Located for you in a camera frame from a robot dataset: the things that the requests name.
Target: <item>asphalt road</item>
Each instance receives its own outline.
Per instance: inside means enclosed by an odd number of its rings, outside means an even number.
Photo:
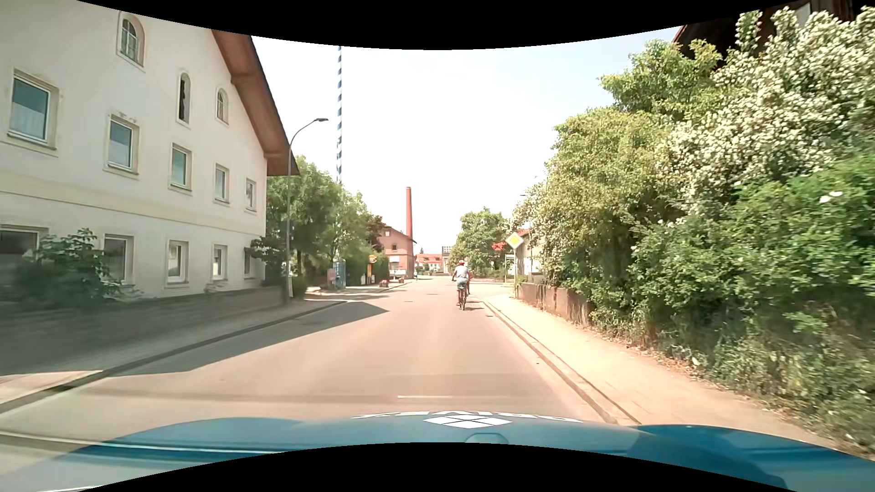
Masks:
[[[505,411],[600,421],[479,301],[423,279],[0,414],[0,431],[104,440],[203,418]],[[54,455],[0,446],[0,473]]]

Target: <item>car hood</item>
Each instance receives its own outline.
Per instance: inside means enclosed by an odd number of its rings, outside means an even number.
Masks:
[[[871,461],[723,427],[624,427],[511,412],[406,411],[315,421],[217,418],[167,425],[100,443],[83,442],[85,446],[72,453],[0,477],[0,489],[97,487],[267,453],[411,442],[512,444],[615,454],[800,492],[863,491],[875,482]]]

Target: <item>yellow sign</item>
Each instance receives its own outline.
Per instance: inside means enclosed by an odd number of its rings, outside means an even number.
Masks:
[[[512,235],[510,235],[510,237],[505,241],[507,242],[507,244],[510,244],[510,247],[513,248],[514,250],[519,248],[520,245],[523,243],[523,239],[520,237],[520,235],[516,234],[515,232]]]

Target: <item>stone wall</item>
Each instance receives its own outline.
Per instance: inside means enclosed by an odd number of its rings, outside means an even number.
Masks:
[[[563,287],[523,282],[516,288],[516,298],[563,320],[588,327],[592,302]]]
[[[279,287],[260,287],[117,303],[93,313],[14,313],[12,306],[4,306],[0,375],[39,370],[77,355],[280,306],[280,296]]]

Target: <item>white building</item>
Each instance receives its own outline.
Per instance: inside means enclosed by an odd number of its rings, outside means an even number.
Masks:
[[[75,0],[0,11],[0,271],[90,228],[146,297],[259,285],[244,249],[289,150],[251,37]]]

